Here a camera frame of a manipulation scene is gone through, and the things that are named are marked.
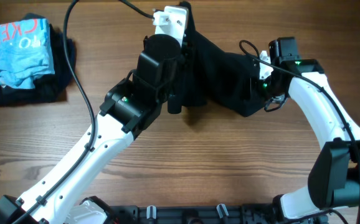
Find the black t-shirt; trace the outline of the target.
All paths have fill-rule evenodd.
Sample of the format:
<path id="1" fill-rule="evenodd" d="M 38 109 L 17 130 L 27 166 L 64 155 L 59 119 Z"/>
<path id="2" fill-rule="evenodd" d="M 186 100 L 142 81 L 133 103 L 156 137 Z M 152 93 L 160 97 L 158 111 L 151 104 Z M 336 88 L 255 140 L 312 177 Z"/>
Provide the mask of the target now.
<path id="1" fill-rule="evenodd" d="M 265 104 L 257 90 L 259 65 L 251 57 L 225 52 L 196 30 L 191 3 L 182 1 L 188 10 L 188 22 L 182 41 L 182 63 L 169 95 L 168 112 L 179 114 L 182 107 L 207 104 L 208 99 L 248 117 Z"/>

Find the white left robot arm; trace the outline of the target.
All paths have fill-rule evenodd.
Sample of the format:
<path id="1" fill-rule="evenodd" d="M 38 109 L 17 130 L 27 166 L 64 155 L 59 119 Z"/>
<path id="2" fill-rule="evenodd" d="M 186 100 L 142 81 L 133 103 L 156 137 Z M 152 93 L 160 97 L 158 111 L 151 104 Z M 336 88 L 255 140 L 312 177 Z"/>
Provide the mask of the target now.
<path id="1" fill-rule="evenodd" d="M 183 59 L 182 40 L 155 34 L 143 44 L 136 70 L 107 93 L 92 125 L 67 155 L 18 198 L 2 196 L 0 223 L 63 223 L 106 164 L 160 115 Z"/>

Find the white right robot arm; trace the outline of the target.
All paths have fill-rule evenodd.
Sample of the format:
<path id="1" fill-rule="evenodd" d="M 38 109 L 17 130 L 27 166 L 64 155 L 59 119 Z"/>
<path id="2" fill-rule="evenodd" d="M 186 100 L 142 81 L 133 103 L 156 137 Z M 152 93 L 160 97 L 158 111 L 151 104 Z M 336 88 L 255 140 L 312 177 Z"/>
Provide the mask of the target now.
<path id="1" fill-rule="evenodd" d="M 320 145 L 308 183 L 277 197 L 280 220 L 296 223 L 338 209 L 357 207 L 360 223 L 360 127 L 348 115 L 315 59 L 302 59 L 293 37 L 269 43 L 250 57 L 259 70 L 257 90 L 272 112 L 292 99 L 302 110 Z"/>

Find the dark navy garment pile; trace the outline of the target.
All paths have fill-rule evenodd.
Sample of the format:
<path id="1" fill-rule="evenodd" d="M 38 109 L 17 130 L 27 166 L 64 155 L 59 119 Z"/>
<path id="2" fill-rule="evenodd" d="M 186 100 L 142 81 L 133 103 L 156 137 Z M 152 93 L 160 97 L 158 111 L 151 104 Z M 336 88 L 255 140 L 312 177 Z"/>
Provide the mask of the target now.
<path id="1" fill-rule="evenodd" d="M 19 21 L 38 18 L 45 17 L 28 13 Z M 0 87 L 0 107 L 28 103 L 52 103 L 59 99 L 59 96 L 70 84 L 72 75 L 69 68 L 74 66 L 76 62 L 75 44 L 71 39 L 64 41 L 63 33 L 54 29 L 51 23 L 49 23 L 49 26 L 55 73 L 35 80 L 34 89 L 22 90 L 8 86 Z"/>

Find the light blue printed t-shirt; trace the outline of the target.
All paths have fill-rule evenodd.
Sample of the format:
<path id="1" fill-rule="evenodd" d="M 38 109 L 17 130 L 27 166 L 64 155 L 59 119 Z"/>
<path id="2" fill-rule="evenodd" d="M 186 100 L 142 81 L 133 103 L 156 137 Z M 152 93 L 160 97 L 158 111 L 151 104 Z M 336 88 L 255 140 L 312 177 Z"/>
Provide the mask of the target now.
<path id="1" fill-rule="evenodd" d="M 34 89 L 35 80 L 54 73 L 46 18 L 0 25 L 0 87 Z"/>

